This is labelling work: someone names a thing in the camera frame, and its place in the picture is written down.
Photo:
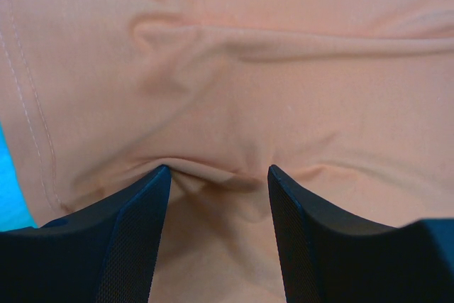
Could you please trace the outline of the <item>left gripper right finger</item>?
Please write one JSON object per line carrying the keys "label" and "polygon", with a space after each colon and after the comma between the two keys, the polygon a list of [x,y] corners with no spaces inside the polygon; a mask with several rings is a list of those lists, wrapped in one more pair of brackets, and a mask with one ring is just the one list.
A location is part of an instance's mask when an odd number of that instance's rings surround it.
{"label": "left gripper right finger", "polygon": [[452,302],[453,220],[394,228],[267,174],[288,302]]}

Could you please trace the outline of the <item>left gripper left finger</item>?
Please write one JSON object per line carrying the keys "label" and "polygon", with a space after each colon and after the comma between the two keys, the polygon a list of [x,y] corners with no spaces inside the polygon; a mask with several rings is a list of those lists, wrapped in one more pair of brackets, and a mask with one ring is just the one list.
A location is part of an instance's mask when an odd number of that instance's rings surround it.
{"label": "left gripper left finger", "polygon": [[1,233],[1,301],[147,302],[170,185],[160,166],[40,228]]}

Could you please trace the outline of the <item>orange t shirt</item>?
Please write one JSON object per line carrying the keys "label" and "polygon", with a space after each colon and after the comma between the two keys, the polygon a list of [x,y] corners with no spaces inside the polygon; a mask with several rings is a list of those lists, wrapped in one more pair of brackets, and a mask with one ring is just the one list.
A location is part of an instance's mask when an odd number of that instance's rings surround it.
{"label": "orange t shirt", "polygon": [[453,0],[1,0],[1,127],[37,225],[170,166],[152,302],[283,302],[270,165],[453,215]]}

